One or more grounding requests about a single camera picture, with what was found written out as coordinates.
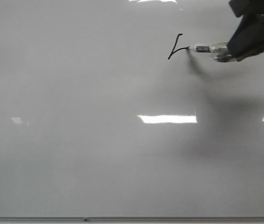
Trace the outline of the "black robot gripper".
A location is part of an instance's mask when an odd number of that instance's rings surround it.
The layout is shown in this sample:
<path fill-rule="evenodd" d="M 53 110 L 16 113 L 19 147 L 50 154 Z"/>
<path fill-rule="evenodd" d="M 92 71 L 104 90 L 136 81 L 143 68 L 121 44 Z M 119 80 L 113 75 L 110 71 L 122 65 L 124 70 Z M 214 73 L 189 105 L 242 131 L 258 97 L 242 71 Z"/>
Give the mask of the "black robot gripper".
<path fill-rule="evenodd" d="M 238 62 L 264 52 L 264 0 L 231 0 L 229 6 L 241 21 L 227 43 Z"/>

